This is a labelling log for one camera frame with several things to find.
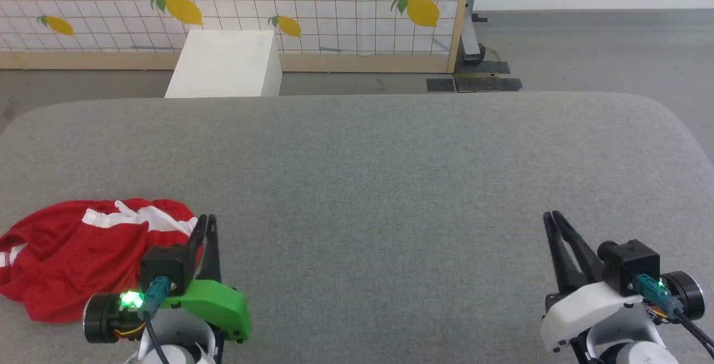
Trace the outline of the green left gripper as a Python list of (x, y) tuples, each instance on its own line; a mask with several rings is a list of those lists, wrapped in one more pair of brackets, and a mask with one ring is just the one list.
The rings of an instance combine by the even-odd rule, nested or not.
[(185, 293), (167, 297), (161, 308), (183, 308), (217, 327), (227, 339), (247, 341), (252, 336), (252, 315), (245, 296), (221, 283), (215, 214), (198, 217), (187, 244), (185, 280), (190, 285)]

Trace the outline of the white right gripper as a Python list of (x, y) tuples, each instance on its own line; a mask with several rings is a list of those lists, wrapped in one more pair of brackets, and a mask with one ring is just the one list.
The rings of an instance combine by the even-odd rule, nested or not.
[(593, 327), (596, 340), (605, 343), (617, 341), (619, 335), (623, 339), (640, 336), (643, 307), (636, 305), (642, 298), (623, 297), (600, 282), (602, 260), (560, 211), (545, 212), (543, 222), (558, 293), (570, 293), (554, 303), (542, 320), (540, 334), (546, 351), (560, 348), (562, 342)]

